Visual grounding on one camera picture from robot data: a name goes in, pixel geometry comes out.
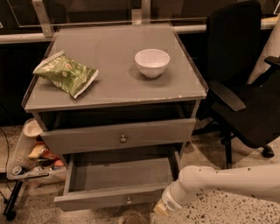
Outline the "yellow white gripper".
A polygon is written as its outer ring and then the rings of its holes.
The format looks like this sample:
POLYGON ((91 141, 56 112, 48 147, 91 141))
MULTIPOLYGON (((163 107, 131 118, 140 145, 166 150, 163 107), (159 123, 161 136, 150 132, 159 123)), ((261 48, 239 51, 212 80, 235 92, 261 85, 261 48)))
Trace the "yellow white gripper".
POLYGON ((164 202, 160 200, 154 207, 153 211, 157 215, 167 216, 169 214, 168 209, 165 207, 164 202))

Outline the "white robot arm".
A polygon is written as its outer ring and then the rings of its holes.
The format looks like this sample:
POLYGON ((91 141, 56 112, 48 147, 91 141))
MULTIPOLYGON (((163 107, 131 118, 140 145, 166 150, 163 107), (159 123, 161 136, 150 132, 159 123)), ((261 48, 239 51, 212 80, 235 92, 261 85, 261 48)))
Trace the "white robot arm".
POLYGON ((280 164, 263 164, 226 170, 188 165, 168 185, 155 205, 156 214, 177 212, 204 194, 218 190, 259 200, 280 202, 280 164))

